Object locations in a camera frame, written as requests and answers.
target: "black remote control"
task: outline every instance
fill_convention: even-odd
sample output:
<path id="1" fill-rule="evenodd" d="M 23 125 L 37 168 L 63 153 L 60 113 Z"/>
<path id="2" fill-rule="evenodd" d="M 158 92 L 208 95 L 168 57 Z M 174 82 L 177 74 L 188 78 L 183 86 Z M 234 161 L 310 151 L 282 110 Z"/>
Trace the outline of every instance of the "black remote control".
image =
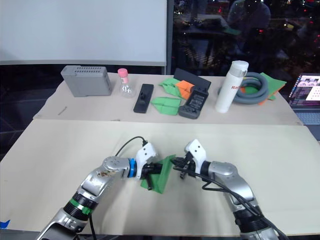
<path id="1" fill-rule="evenodd" d="M 197 119 L 208 95 L 205 89 L 194 86 L 185 105 L 179 107 L 178 114 L 185 118 Z"/>
<path id="2" fill-rule="evenodd" d="M 138 99 L 136 100 L 133 109 L 135 113 L 145 114 L 147 112 L 153 91 L 153 84 L 142 84 Z"/>

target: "game controller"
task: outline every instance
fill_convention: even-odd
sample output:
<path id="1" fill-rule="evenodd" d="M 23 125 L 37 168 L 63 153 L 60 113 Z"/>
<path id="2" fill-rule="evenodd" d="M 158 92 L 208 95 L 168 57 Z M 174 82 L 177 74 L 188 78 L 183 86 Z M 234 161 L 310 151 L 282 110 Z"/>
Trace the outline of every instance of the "game controller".
<path id="1" fill-rule="evenodd" d="M 200 111 L 193 108 L 192 106 L 180 106 L 178 110 L 178 114 L 181 117 L 185 117 L 188 119 L 197 119 L 200 116 Z"/>

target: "blue ring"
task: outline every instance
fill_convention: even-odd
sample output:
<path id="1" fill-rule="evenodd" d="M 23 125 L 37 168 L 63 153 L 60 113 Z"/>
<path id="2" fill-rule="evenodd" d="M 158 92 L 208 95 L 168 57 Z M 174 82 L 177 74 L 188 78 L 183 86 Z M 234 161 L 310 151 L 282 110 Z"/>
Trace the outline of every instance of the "blue ring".
<path id="1" fill-rule="evenodd" d="M 128 178 L 132 178 L 134 176 L 134 172 L 135 172 L 135 159 L 134 158 L 130 158 L 129 160 L 130 162 L 130 173 L 129 173 L 129 177 Z"/>

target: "whiteboard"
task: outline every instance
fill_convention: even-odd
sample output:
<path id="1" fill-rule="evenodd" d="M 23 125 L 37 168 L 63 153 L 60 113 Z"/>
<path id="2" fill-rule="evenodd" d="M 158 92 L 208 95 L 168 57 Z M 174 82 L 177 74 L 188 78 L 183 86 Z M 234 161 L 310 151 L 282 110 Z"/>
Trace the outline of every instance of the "whiteboard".
<path id="1" fill-rule="evenodd" d="M 166 0 L 0 0 L 0 64 L 166 65 Z"/>

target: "blue tape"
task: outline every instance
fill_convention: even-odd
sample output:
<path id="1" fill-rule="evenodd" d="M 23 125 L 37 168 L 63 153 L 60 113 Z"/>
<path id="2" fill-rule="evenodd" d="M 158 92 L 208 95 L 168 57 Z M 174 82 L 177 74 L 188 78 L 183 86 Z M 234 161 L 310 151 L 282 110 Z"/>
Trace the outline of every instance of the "blue tape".
<path id="1" fill-rule="evenodd" d="M 130 158 L 129 160 L 130 162 L 130 172 L 129 172 L 129 178 L 132 178 L 134 176 L 134 172 L 135 172 L 135 159 L 134 158 Z"/>
<path id="2" fill-rule="evenodd" d="M 8 220 L 6 222 L 0 221 L 0 229 L 6 229 L 9 225 L 9 222 L 10 222 L 10 220 Z"/>

